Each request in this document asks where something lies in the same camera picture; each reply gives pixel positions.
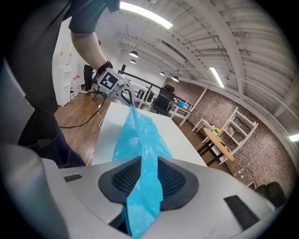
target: blue plastic bag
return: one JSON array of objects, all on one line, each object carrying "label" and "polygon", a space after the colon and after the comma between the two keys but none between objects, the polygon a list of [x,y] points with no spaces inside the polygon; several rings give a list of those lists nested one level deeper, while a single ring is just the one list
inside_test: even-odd
[{"label": "blue plastic bag", "polygon": [[152,119],[131,106],[113,161],[137,156],[142,157],[141,175],[127,198],[127,219],[133,238],[141,237],[160,213],[163,194],[157,177],[157,158],[172,155]]}]

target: black wristband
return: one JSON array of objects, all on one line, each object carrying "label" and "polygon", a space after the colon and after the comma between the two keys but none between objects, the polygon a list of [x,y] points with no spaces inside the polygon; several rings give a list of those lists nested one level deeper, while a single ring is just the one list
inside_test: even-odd
[{"label": "black wristband", "polygon": [[101,75],[103,73],[103,71],[106,69],[106,68],[111,68],[113,69],[113,65],[111,64],[110,61],[107,61],[105,64],[103,64],[98,70],[97,70],[97,73],[99,75]]}]

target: black cable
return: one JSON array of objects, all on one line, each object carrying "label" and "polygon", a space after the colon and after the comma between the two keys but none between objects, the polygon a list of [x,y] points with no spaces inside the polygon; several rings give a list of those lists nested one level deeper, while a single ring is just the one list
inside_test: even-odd
[{"label": "black cable", "polygon": [[103,103],[102,103],[102,106],[101,106],[99,109],[97,109],[97,111],[96,111],[96,112],[95,112],[95,113],[88,119],[88,121],[86,121],[85,123],[83,123],[83,124],[81,124],[81,125],[74,125],[74,126],[60,126],[60,128],[62,128],[62,129],[73,129],[73,128],[81,127],[81,126],[87,124],[87,123],[92,119],[92,117],[95,116],[95,115],[97,114],[97,112],[103,107],[103,105],[104,105],[104,103],[105,103],[105,101],[106,101],[106,99],[107,99],[107,95],[106,95],[104,92],[97,91],[97,93],[100,94],[100,95],[102,95],[102,96],[104,96],[105,98],[104,98],[104,101],[103,101]]}]

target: black office chair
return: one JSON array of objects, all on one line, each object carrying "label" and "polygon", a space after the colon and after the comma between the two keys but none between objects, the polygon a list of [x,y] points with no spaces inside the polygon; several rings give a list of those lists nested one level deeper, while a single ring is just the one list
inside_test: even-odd
[{"label": "black office chair", "polygon": [[163,115],[168,115],[168,104],[174,98],[174,93],[168,91],[165,88],[160,89],[160,93],[158,98],[155,100],[153,104],[153,108],[159,113]]}]

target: person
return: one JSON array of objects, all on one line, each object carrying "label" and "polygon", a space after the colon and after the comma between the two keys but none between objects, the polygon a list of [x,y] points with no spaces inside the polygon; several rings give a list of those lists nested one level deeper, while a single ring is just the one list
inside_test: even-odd
[{"label": "person", "polygon": [[9,26],[5,57],[35,111],[26,124],[19,144],[54,160],[58,167],[85,166],[67,144],[55,119],[58,109],[52,81],[52,58],[62,21],[72,17],[69,29],[80,56],[100,74],[113,67],[105,58],[95,28],[107,7],[119,9],[119,0],[28,1],[26,11]]}]

